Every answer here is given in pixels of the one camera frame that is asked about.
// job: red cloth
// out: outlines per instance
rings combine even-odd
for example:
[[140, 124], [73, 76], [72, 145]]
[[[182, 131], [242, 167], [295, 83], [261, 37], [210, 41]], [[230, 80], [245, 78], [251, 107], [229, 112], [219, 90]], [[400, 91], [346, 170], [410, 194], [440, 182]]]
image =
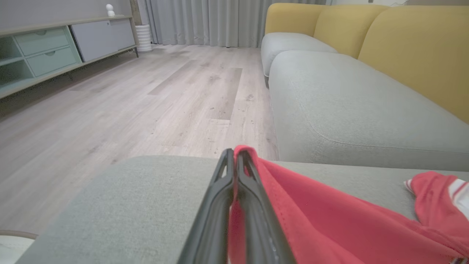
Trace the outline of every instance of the red cloth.
[[[447, 195], [454, 176], [414, 177], [419, 223], [258, 158], [253, 148], [238, 146], [235, 157], [242, 150], [253, 159], [298, 264], [447, 264], [469, 256], [469, 221]], [[228, 253], [232, 264], [245, 263], [237, 201], [230, 211]]]

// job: white cabinet door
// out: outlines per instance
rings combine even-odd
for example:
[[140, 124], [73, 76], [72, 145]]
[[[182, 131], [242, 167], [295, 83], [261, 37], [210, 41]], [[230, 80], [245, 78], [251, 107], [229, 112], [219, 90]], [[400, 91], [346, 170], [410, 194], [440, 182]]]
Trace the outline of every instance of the white cabinet door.
[[118, 50], [109, 20], [72, 25], [83, 61], [91, 61]]
[[117, 49], [135, 45], [134, 34], [128, 18], [111, 20], [111, 29]]

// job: gray seat cushion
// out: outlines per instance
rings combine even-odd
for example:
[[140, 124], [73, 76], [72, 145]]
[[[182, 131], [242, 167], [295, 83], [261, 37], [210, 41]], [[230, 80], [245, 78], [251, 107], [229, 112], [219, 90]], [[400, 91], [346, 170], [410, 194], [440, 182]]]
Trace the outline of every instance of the gray seat cushion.
[[[176, 263], [216, 159], [143, 156], [111, 166], [17, 264]], [[422, 170], [278, 162], [341, 191], [414, 216], [403, 181]], [[467, 172], [442, 172], [468, 180]]]
[[337, 51], [320, 40], [300, 33], [274, 32], [262, 39], [261, 58], [264, 75], [269, 77], [270, 66], [280, 52], [287, 50], [310, 50], [321, 52]]
[[280, 160], [469, 171], [469, 125], [343, 54], [285, 51], [269, 86]]

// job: cabinet door handle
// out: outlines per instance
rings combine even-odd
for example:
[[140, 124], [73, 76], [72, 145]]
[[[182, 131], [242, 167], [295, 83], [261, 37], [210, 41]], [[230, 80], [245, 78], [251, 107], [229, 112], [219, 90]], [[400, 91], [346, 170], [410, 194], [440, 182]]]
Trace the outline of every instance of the cabinet door handle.
[[44, 31], [37, 31], [35, 32], [36, 35], [39, 35], [39, 36], [44, 36], [46, 33], [47, 33], [47, 30], [44, 30]]

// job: sofa leg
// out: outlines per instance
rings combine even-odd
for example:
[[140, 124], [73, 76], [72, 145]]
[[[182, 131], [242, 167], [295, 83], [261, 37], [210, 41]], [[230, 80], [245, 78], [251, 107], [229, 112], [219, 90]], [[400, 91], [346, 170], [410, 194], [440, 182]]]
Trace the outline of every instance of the sofa leg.
[[264, 75], [264, 79], [265, 79], [265, 86], [267, 87], [267, 89], [269, 89], [269, 78]]

